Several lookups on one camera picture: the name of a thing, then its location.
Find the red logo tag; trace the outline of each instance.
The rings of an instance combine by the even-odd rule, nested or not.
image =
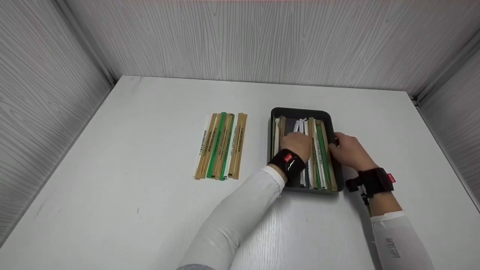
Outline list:
[[[292,155],[291,154],[288,154],[286,155],[283,160],[285,160],[285,162],[289,162],[290,160],[292,159]]]
[[[391,173],[387,173],[388,178],[390,178],[390,182],[395,183],[395,178],[393,178],[393,175]]]

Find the black wrist strap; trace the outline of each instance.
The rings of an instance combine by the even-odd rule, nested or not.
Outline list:
[[[301,171],[306,167],[303,160],[293,151],[288,149],[280,150],[268,164],[273,164],[280,168],[285,173],[288,180],[294,179],[300,175]]]
[[[364,201],[377,193],[393,191],[393,184],[383,168],[360,171],[358,177],[347,180],[345,184],[350,192],[358,191],[358,187],[363,186],[365,192],[362,193],[362,198]]]

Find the black tray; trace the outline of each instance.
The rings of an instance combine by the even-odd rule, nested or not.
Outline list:
[[[303,109],[293,109],[293,108],[282,108],[282,107],[276,107],[273,108],[272,111],[270,112],[270,122],[269,122],[269,133],[268,133],[268,158],[272,156],[272,134],[274,130],[272,129],[272,123],[275,122],[275,118],[278,118],[280,116],[285,116],[286,117],[286,124],[285,126],[292,126],[295,124],[295,121],[301,118],[309,118],[313,117],[318,120],[323,120],[325,123],[325,131],[327,135],[327,141],[329,144],[336,143],[335,140],[335,134],[333,131],[333,125],[332,125],[332,118],[330,117],[330,114],[323,110],[303,110]],[[338,191],[330,191],[330,190],[318,190],[318,189],[308,189],[305,187],[300,187],[300,176],[291,179],[290,181],[287,182],[285,185],[284,190],[287,191],[295,191],[295,192],[304,192],[304,193],[314,193],[314,194],[337,194],[338,192],[342,191],[343,188],[345,187],[345,181],[343,179],[343,172],[342,172],[342,165],[333,157],[332,158],[332,167],[333,171],[335,174],[335,181],[336,185],[338,188]]]

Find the gray wood-grain wall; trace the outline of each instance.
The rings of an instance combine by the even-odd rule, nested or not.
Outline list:
[[[67,0],[117,75],[421,88],[480,26],[477,0]]]
[[[480,52],[432,95],[421,111],[480,202]]]
[[[49,0],[0,2],[0,245],[108,93]]]

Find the white sleeve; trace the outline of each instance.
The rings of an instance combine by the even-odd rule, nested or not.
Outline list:
[[[383,269],[434,270],[427,250],[404,211],[372,217],[371,220]]]
[[[201,264],[228,270],[241,241],[256,227],[285,182],[265,166],[222,200],[202,224],[179,266]]]

